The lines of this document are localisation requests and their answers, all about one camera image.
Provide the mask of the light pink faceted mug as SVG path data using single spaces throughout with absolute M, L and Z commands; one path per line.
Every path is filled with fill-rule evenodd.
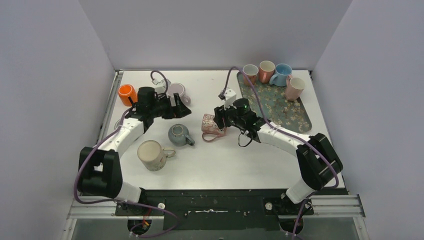
M 286 78 L 286 89 L 284 92 L 285 98 L 288 101 L 297 100 L 302 94 L 305 87 L 306 87 L 306 83 L 303 79 L 289 75 Z

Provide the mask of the pink ghost pattern mug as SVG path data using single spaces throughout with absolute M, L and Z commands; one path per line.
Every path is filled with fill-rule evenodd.
M 202 131 L 202 139 L 211 143 L 218 138 L 224 137 L 227 135 L 227 129 L 219 128 L 218 125 L 214 121 L 214 115 L 205 113 L 201 122 L 201 131 Z

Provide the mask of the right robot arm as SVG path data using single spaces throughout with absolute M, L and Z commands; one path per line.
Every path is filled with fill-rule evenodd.
M 285 192 L 294 204 L 322 190 L 332 179 L 337 180 L 343 164 L 327 136 L 293 132 L 258 116 L 246 98 L 229 106 L 214 108 L 214 122 L 220 129 L 235 127 L 252 141 L 268 144 L 296 157 L 301 177 Z

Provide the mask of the terracotta pink mug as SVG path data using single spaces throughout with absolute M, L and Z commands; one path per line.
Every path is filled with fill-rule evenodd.
M 248 79 L 253 85 L 256 84 L 259 74 L 259 68 L 256 65 L 247 64 L 242 68 L 242 72 L 248 76 L 248 78 L 243 76 L 243 83 L 245 86 L 250 85 Z

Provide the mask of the salmon pink mug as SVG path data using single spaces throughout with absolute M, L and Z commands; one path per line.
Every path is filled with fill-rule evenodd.
M 276 65 L 270 60 L 263 60 L 259 64 L 258 80 L 263 83 L 269 83 L 271 77 L 274 75 Z

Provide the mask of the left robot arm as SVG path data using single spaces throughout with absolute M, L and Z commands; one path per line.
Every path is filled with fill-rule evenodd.
M 141 215 L 148 208 L 145 190 L 123 181 L 120 157 L 133 142 L 147 132 L 155 118 L 181 119 L 192 112 L 178 93 L 157 93 L 153 87 L 141 87 L 137 101 L 131 102 L 118 121 L 118 127 L 93 147 L 79 154 L 78 172 L 73 185 L 78 193 L 104 197 L 104 201 L 128 202 L 128 208 Z

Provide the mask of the light blue mug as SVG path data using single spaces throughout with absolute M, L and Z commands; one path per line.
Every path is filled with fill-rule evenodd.
M 287 85 L 287 78 L 292 75 L 292 71 L 292 68 L 288 64 L 277 64 L 275 66 L 274 75 L 269 80 L 269 84 L 285 87 Z

